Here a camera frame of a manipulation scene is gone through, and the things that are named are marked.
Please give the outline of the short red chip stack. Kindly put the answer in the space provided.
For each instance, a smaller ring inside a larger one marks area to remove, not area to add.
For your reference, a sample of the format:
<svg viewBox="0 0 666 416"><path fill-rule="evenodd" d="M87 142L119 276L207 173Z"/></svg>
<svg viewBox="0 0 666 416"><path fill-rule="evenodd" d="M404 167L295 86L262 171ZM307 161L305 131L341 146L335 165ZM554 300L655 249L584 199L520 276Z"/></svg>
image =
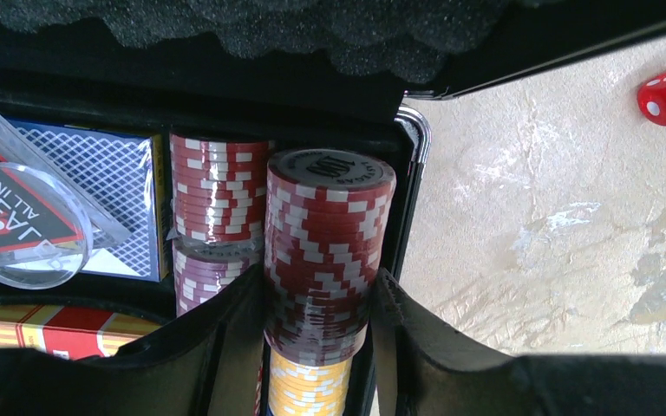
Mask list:
<svg viewBox="0 0 666 416"><path fill-rule="evenodd" d="M206 244L261 237L272 141L169 136L176 232Z"/></svg>

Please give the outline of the red Texas Hold'em card deck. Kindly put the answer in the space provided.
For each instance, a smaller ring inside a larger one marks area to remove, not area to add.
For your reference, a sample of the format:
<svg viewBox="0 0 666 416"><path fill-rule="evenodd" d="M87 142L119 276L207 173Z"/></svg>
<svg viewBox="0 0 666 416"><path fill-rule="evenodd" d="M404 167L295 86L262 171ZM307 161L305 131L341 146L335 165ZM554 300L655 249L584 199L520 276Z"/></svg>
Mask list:
<svg viewBox="0 0 666 416"><path fill-rule="evenodd" d="M104 309L1 305L0 348L33 348L63 359L109 357L160 325Z"/></svg>

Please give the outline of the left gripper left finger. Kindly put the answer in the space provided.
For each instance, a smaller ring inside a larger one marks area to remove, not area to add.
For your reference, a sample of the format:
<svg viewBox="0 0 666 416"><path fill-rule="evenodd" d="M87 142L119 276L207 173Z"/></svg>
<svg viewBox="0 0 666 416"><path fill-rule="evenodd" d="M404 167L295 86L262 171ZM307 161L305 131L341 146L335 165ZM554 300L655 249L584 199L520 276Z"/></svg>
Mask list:
<svg viewBox="0 0 666 416"><path fill-rule="evenodd" d="M0 415L252 415L264 343L263 271L108 358L0 348Z"/></svg>

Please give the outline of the yellow 50 chip stack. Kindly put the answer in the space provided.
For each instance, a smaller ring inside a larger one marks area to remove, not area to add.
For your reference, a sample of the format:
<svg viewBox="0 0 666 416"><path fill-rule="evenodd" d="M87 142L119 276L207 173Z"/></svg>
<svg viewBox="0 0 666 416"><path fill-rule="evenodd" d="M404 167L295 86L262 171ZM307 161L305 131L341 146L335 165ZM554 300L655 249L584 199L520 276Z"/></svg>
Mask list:
<svg viewBox="0 0 666 416"><path fill-rule="evenodd" d="M290 361L272 350L268 414L343 415L352 362L352 359L348 359L324 367L306 366Z"/></svg>

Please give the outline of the purple chip stack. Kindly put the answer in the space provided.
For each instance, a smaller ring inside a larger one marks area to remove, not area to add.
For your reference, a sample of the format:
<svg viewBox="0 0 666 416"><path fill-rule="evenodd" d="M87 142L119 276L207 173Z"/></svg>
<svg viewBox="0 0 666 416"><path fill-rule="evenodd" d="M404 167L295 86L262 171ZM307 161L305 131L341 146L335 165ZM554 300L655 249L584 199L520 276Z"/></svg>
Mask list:
<svg viewBox="0 0 666 416"><path fill-rule="evenodd" d="M176 238L172 253L177 316L218 295L263 257L261 244L254 241L208 245Z"/></svg>

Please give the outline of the red 100 chip stack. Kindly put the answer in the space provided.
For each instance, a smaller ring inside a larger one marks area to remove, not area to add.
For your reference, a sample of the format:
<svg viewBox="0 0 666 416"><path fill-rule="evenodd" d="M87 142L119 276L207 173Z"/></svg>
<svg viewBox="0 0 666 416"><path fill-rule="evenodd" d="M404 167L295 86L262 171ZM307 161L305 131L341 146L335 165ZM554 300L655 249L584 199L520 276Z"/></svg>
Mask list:
<svg viewBox="0 0 666 416"><path fill-rule="evenodd" d="M269 160L267 187L265 337L299 364L346 361L365 341L395 171L346 150L288 150Z"/></svg>

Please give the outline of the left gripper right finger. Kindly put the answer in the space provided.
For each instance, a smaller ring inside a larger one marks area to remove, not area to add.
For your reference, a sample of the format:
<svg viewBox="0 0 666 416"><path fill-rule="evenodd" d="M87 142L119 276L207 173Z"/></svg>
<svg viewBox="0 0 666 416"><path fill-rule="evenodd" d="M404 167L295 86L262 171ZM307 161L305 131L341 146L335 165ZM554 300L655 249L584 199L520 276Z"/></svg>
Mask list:
<svg viewBox="0 0 666 416"><path fill-rule="evenodd" d="M429 312L386 270L369 328L383 415L666 415L666 354L504 354Z"/></svg>

